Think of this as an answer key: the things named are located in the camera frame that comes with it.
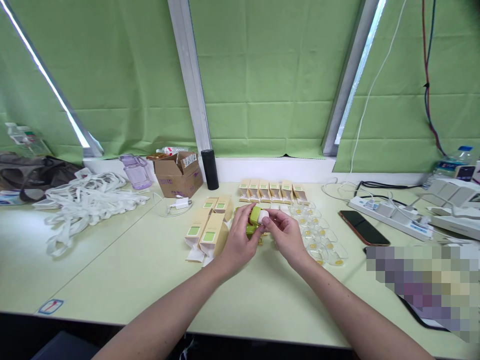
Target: small product box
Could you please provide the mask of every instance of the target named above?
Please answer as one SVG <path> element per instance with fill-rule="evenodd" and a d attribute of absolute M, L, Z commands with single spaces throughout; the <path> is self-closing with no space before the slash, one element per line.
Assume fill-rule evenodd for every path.
<path fill-rule="evenodd" d="M 234 203 L 230 195 L 220 196 L 213 211 L 217 214 L 223 214 L 223 221 L 227 223 L 232 218 L 232 213 L 234 212 Z"/>
<path fill-rule="evenodd" d="M 305 195 L 305 190 L 302 185 L 300 184 L 293 184 L 293 193 L 298 201 L 299 205 L 310 205 L 310 201 L 308 201 L 307 196 Z"/>
<path fill-rule="evenodd" d="M 283 203 L 282 192 L 278 182 L 270 182 L 270 194 L 272 203 Z"/>
<path fill-rule="evenodd" d="M 292 196 L 292 182 L 290 180 L 282 180 L 281 182 L 281 197 L 284 204 L 292 204 L 294 202 Z"/>
<path fill-rule="evenodd" d="M 198 209 L 195 217 L 193 218 L 193 223 L 188 228 L 188 231 L 185 235 L 185 242 L 191 248 L 186 261 L 201 263 L 204 260 L 205 254 L 200 249 L 200 239 L 204 234 L 205 226 L 209 221 L 210 216 L 209 208 Z"/>
<path fill-rule="evenodd" d="M 191 198 L 204 183 L 198 157 L 194 152 L 180 151 L 154 160 L 153 168 L 166 198 L 176 198 L 177 195 Z"/>
<path fill-rule="evenodd" d="M 250 185 L 248 186 L 248 191 L 250 192 L 250 202 L 251 203 L 260 203 L 260 180 L 252 179 L 250 180 Z"/>
<path fill-rule="evenodd" d="M 202 208 L 203 209 L 210 209 L 210 212 L 212 212 L 213 209 L 215 209 L 215 206 L 217 206 L 217 201 L 219 200 L 218 197 L 209 197 L 205 203 L 203 204 Z"/>
<path fill-rule="evenodd" d="M 206 254 L 205 265 L 220 255 L 229 236 L 224 214 L 212 213 L 200 240 L 200 249 Z"/>
<path fill-rule="evenodd" d="M 271 203 L 272 195 L 270 194 L 270 184 L 266 180 L 260 180 L 260 202 Z"/>
<path fill-rule="evenodd" d="M 249 203 L 250 202 L 250 192 L 249 192 L 250 179 L 243 179 L 238 187 L 240 189 L 240 201 Z"/>

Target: label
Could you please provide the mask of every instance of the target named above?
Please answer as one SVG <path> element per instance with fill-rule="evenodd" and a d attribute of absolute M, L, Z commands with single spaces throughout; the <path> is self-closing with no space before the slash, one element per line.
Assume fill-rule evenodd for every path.
<path fill-rule="evenodd" d="M 192 155 L 189 155 L 187 156 L 186 158 L 182 159 L 182 163 L 183 163 L 183 168 L 185 169 L 188 165 L 190 165 L 191 163 L 194 163 L 197 161 L 197 154 L 194 153 Z"/>
<path fill-rule="evenodd" d="M 58 299 L 52 299 L 47 301 L 39 310 L 39 314 L 43 315 L 51 315 L 54 312 L 56 312 L 59 307 L 61 307 L 64 304 L 63 300 L 58 300 Z"/>

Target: power strip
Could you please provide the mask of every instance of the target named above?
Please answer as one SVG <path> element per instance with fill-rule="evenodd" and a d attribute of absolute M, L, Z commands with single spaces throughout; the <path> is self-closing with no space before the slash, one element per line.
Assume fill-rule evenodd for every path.
<path fill-rule="evenodd" d="M 431 230 L 432 229 L 431 226 L 428 226 L 428 228 L 423 228 L 415 225 L 413 221 L 411 221 L 409 225 L 404 225 L 402 223 L 399 223 L 390 217 L 383 216 L 378 212 L 376 212 L 375 210 L 377 209 L 378 204 L 375 204 L 373 206 L 373 209 L 365 207 L 365 204 L 367 203 L 368 200 L 369 200 L 368 198 L 363 199 L 359 196 L 355 196 L 353 199 L 350 200 L 350 202 L 348 203 L 348 206 L 361 213 L 367 214 L 368 216 L 374 219 L 377 219 L 382 223 L 390 225 L 392 228 L 398 229 L 401 232 L 404 232 L 405 234 L 408 234 L 410 236 L 413 236 L 414 238 L 422 240 L 423 242 L 428 242 L 432 240 L 432 236 L 434 233 Z"/>

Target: green window blind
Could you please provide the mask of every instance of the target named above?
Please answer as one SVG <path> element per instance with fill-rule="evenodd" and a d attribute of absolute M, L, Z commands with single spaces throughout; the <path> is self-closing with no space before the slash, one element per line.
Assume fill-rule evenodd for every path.
<path fill-rule="evenodd" d="M 359 6 L 359 0 L 190 2 L 217 156 L 322 156 Z"/>
<path fill-rule="evenodd" d="M 167 0 L 11 5 L 106 158 L 196 148 Z"/>
<path fill-rule="evenodd" d="M 403 1 L 388 1 L 353 100 L 334 171 L 349 172 L 368 91 L 387 54 Z M 430 172 L 442 156 L 424 105 L 422 2 L 408 1 L 391 54 L 373 87 L 353 162 L 357 173 Z M 430 32 L 432 1 L 426 1 Z M 480 151 L 480 7 L 475 1 L 436 4 L 430 55 L 430 112 L 443 150 Z"/>
<path fill-rule="evenodd" d="M 11 122 L 29 126 L 57 157 L 80 163 L 83 149 L 67 114 L 3 8 L 0 44 L 0 151 L 18 150 L 4 125 Z"/>

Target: beige box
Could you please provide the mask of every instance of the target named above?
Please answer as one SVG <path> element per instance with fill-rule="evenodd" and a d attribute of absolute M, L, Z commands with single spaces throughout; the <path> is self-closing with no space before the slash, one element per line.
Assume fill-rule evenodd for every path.
<path fill-rule="evenodd" d="M 272 195 L 270 194 L 270 184 L 266 180 L 260 180 L 260 202 L 271 203 Z"/>
<path fill-rule="evenodd" d="M 270 182 L 270 195 L 272 203 L 283 203 L 282 191 L 278 182 Z"/>
<path fill-rule="evenodd" d="M 250 202 L 251 203 L 260 203 L 260 180 L 252 179 L 250 180 L 250 185 L 248 186 L 248 191 L 250 192 Z"/>
<path fill-rule="evenodd" d="M 209 197 L 209 198 L 206 199 L 202 208 L 203 209 L 210 209 L 210 212 L 212 212 L 212 210 L 215 209 L 215 206 L 217 206 L 217 201 L 218 200 L 219 200 L 218 197 Z"/>
<path fill-rule="evenodd" d="M 200 239 L 200 249 L 206 254 L 208 263 L 222 253 L 228 237 L 229 228 L 224 223 L 224 214 L 213 212 Z"/>
<path fill-rule="evenodd" d="M 302 185 L 300 184 L 293 184 L 293 193 L 298 201 L 299 205 L 310 205 L 310 201 L 307 199 L 307 195 L 305 195 L 305 190 Z"/>
<path fill-rule="evenodd" d="M 249 192 L 250 179 L 243 179 L 238 186 L 240 189 L 240 201 L 249 203 L 250 202 L 250 192 Z"/>
<path fill-rule="evenodd" d="M 284 204 L 292 204 L 294 202 L 292 182 L 290 180 L 281 181 L 281 197 Z"/>
<path fill-rule="evenodd" d="M 234 211 L 234 203 L 230 195 L 220 196 L 213 211 L 217 214 L 223 214 L 223 221 L 228 222 L 232 218 Z"/>
<path fill-rule="evenodd" d="M 200 239 L 204 234 L 205 226 L 209 221 L 211 209 L 201 208 L 196 211 L 196 214 L 193 218 L 193 223 L 188 228 L 188 231 L 185 235 L 185 242 L 191 248 L 190 253 L 188 254 L 186 261 L 201 263 L 204 260 L 205 254 L 200 249 Z"/>

